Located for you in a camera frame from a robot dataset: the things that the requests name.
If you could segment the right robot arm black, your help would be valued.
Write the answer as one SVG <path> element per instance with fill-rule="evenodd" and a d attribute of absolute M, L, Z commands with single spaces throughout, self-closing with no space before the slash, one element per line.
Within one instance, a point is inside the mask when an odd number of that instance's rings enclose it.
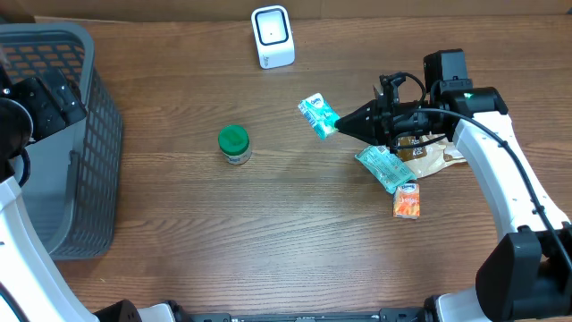
<path fill-rule="evenodd" d="M 372 101 L 336 122 L 339 132 L 399 149 L 399 139 L 435 134 L 470 165 L 499 238 L 461 292 L 429 297 L 420 308 L 383 309 L 384 321 L 517 321 L 571 312 L 571 223 L 546 193 L 519 147 L 497 89 L 477 88 L 459 49 L 424 59 L 422 96 L 399 97 L 405 72 L 383 75 Z"/>

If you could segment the orange Kleenex tissue pack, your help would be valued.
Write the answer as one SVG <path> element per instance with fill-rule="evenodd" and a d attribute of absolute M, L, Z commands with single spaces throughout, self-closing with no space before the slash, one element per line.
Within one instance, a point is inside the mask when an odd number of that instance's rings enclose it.
<path fill-rule="evenodd" d="M 393 216 L 406 219 L 420 217 L 420 189 L 416 182 L 402 184 L 395 190 Z"/>

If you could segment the green lid jar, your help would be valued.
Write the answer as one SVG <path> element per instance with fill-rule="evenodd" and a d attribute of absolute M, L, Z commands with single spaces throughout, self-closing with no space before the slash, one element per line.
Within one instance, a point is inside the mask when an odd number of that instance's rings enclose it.
<path fill-rule="evenodd" d="M 242 165 L 252 155 L 247 131 L 236 124 L 225 126 L 220 130 L 218 144 L 227 162 L 231 165 Z"/>

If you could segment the teal wipes packet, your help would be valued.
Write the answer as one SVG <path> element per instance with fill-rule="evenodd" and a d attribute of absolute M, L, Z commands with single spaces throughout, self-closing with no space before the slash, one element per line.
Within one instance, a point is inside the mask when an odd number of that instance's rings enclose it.
<path fill-rule="evenodd" d="M 385 146 L 368 146 L 355 155 L 360 162 L 390 194 L 407 182 L 414 181 L 416 176 Z"/>

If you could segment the beige snack pouch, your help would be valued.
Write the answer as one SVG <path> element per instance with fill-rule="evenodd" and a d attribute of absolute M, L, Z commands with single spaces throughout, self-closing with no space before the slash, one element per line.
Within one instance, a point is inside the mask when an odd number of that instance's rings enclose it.
<path fill-rule="evenodd" d="M 401 149 L 397 155 L 416 178 L 436 174 L 451 165 L 466 163 L 466 159 L 447 139 L 423 147 Z"/>

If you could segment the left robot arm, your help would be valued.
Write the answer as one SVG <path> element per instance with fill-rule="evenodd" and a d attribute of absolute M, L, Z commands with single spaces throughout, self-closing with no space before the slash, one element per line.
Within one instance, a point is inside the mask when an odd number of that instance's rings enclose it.
<path fill-rule="evenodd" d="M 26 147 L 83 120 L 80 90 L 58 69 L 12 83 L 1 73 L 1 319 L 13 321 L 191 322 L 175 301 L 138 309 L 122 300 L 90 312 L 74 295 L 38 238 L 21 188 L 31 166 L 14 177 L 12 159 Z"/>

